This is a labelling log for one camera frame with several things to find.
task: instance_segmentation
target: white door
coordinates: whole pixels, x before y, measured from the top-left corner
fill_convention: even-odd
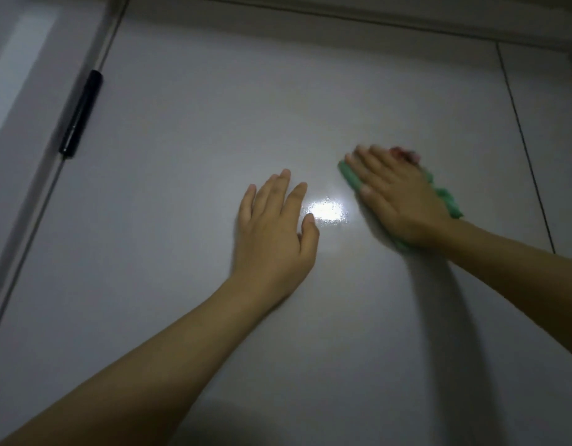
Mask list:
[[[238,203],[309,183],[315,269],[181,428],[202,444],[572,444],[572,356],[495,292],[400,254],[337,170],[419,150],[468,220],[549,249],[494,43],[132,0],[0,325],[0,438],[228,276]]]

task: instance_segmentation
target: finger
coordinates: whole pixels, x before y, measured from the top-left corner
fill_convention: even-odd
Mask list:
[[[282,208],[282,217],[289,225],[296,230],[298,218],[300,217],[300,209],[303,206],[303,199],[307,193],[307,184],[300,183],[295,187],[286,198],[284,208]]]
[[[391,169],[394,173],[399,173],[401,161],[394,158],[389,150],[379,146],[371,146],[371,153],[378,157],[385,167]]]
[[[269,192],[274,186],[274,182],[277,178],[278,176],[273,174],[271,177],[269,177],[265,184],[261,186],[261,189],[257,193],[257,197],[255,197],[255,201],[253,202],[253,214],[251,215],[251,219],[257,219],[265,210],[267,196],[269,195]]]
[[[302,231],[300,255],[310,266],[310,270],[315,265],[317,247],[319,246],[319,228],[315,225],[315,217],[312,213],[307,214],[303,219]]]
[[[288,169],[284,169],[269,192],[267,203],[265,205],[265,215],[275,217],[280,215],[289,184],[290,171]]]
[[[257,188],[254,184],[250,184],[243,196],[241,201],[241,206],[238,208],[238,227],[239,229],[245,228],[245,226],[251,220],[251,215],[253,214],[253,200],[255,200],[255,192]]]
[[[388,183],[364,167],[364,164],[356,156],[348,153],[344,157],[344,162],[350,166],[350,169],[363,183],[383,194],[388,191]]]
[[[397,215],[394,207],[392,207],[381,194],[369,186],[365,185],[361,187],[359,194],[362,201],[371,208],[373,213],[379,218],[381,224],[389,229]]]
[[[399,177],[388,167],[386,167],[377,156],[375,156],[370,149],[364,146],[356,147],[356,153],[360,160],[364,163],[365,167],[371,172],[377,174],[388,183],[394,183],[399,180]]]

